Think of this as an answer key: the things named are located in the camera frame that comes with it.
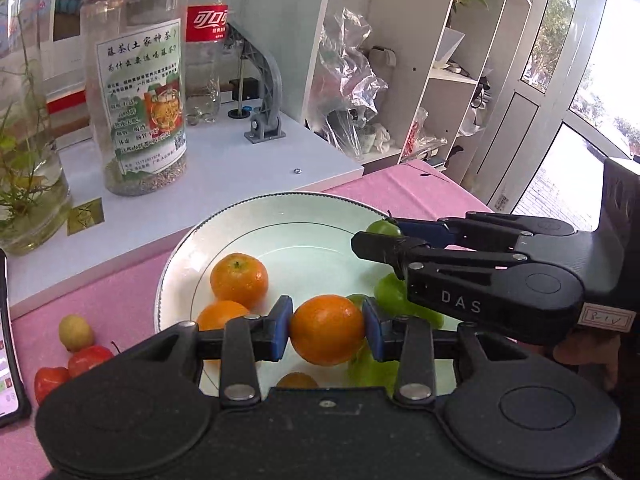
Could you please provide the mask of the right hand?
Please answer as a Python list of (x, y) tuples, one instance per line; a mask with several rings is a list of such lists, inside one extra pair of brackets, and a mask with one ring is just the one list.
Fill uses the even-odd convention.
[(557, 344), (552, 350), (552, 356), (566, 365), (599, 365), (603, 374), (603, 388), (610, 391), (617, 385), (618, 352), (619, 333), (583, 327), (576, 328)]

